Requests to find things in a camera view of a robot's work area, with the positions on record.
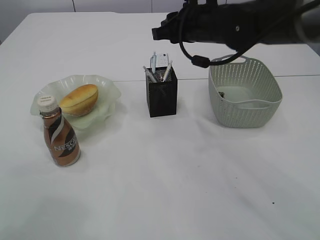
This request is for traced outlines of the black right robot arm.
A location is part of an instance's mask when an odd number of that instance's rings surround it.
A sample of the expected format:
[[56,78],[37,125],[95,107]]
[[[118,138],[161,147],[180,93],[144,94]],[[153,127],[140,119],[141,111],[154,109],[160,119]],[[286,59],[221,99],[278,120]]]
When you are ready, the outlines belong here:
[[[204,4],[187,0],[180,11],[167,14],[151,32],[155,41],[224,44],[240,51],[271,24],[302,5],[301,0],[247,0],[225,4],[216,0]],[[320,8],[317,6],[281,22],[258,43],[283,45],[319,41]]]

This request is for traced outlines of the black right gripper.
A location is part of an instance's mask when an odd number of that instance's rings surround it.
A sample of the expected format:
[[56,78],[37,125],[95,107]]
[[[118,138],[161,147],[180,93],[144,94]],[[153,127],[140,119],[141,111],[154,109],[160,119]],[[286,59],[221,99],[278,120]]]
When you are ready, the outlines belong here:
[[180,39],[186,43],[199,42],[196,37],[198,7],[197,0],[185,0],[180,11],[168,13],[160,27],[151,29],[153,40],[169,40],[172,44],[178,44]]

